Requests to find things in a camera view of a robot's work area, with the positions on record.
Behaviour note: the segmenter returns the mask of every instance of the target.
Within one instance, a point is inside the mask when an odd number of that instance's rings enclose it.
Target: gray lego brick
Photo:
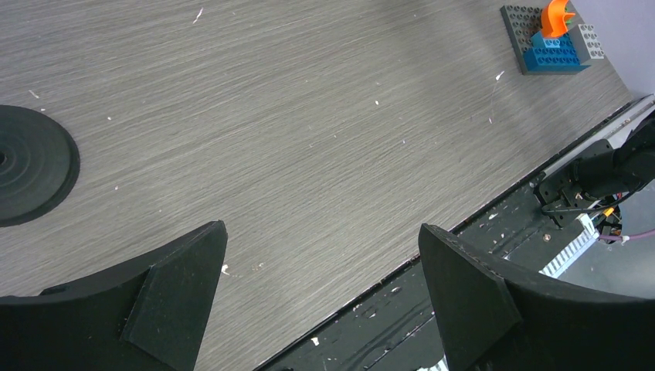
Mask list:
[[[602,46],[593,25],[573,26],[568,34],[571,37],[571,42],[575,47],[580,63],[592,64],[605,59],[605,52],[602,51]]]
[[[579,72],[531,72],[523,61],[523,52],[532,47],[532,36],[541,29],[542,8],[533,6],[503,5],[501,14],[514,53],[524,75],[575,75]]]

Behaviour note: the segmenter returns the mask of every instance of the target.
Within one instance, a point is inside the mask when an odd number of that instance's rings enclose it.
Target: black cable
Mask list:
[[[544,208],[541,208],[541,213],[544,215],[559,215],[559,214],[568,214],[568,213],[594,213],[596,211],[603,211],[607,209],[611,209],[613,207],[617,207],[620,205],[623,201],[627,200],[630,198],[633,194],[639,192],[643,188],[642,185],[637,187],[637,190],[634,192],[628,193],[628,196],[621,197],[620,199],[614,201],[613,203],[610,203],[609,205],[602,206],[602,207],[597,207],[595,209],[582,209],[582,208],[570,208],[570,207],[565,207],[563,209],[553,209],[553,210],[544,210]]]

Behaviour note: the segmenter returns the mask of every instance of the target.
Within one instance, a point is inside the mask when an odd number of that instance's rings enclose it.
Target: light blue lego brick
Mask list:
[[[581,66],[573,48],[530,48],[523,53],[528,71],[533,72],[580,72]]]
[[[534,48],[546,49],[560,47],[559,39],[544,38],[544,36],[541,34],[541,31],[535,33],[531,40],[532,47]]]

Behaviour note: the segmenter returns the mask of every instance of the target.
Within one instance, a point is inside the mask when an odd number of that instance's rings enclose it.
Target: lego structure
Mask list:
[[[572,75],[605,59],[593,25],[567,29],[575,13],[567,12],[565,4],[553,1],[545,9],[516,5],[501,8],[524,75]]]

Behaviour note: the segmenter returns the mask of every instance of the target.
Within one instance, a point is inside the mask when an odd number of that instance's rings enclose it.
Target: lego brick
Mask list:
[[[530,71],[580,72],[588,66],[580,65],[573,48],[530,48],[523,53],[525,66]]]
[[[541,8],[504,5],[501,15],[514,53],[524,75],[573,75],[579,71],[530,71],[525,66],[523,53],[532,47],[532,36],[541,29]]]
[[[559,38],[557,38],[557,39],[545,38],[541,34],[541,31],[535,33],[535,35],[532,36],[531,40],[532,40],[532,47],[533,48],[546,49],[546,48],[558,48],[558,47],[560,47]]]
[[[580,63],[591,64],[605,59],[605,52],[602,51],[602,45],[593,25],[573,26],[568,34]]]

